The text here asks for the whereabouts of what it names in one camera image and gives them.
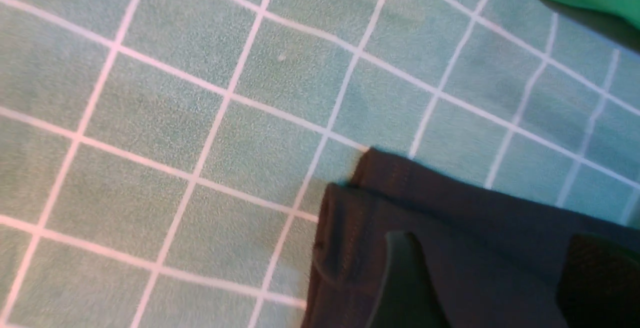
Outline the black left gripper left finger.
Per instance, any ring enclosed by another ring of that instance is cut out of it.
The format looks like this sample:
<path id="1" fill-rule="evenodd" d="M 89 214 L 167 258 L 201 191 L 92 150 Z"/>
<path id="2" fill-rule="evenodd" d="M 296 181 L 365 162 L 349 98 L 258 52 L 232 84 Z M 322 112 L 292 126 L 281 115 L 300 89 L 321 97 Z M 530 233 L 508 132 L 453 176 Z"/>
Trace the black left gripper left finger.
<path id="1" fill-rule="evenodd" d="M 368 328 L 449 328 L 422 246 L 410 232 L 385 235 L 386 264 Z"/>

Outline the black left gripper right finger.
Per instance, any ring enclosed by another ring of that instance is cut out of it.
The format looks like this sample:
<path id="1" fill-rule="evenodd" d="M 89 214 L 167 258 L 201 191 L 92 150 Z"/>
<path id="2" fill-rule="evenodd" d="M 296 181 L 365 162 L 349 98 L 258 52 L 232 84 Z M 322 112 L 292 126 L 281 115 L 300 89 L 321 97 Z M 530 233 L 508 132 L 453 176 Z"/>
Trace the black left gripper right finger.
<path id="1" fill-rule="evenodd" d="M 574 235 L 555 302 L 569 328 L 638 328 L 639 253 L 593 234 Z"/>

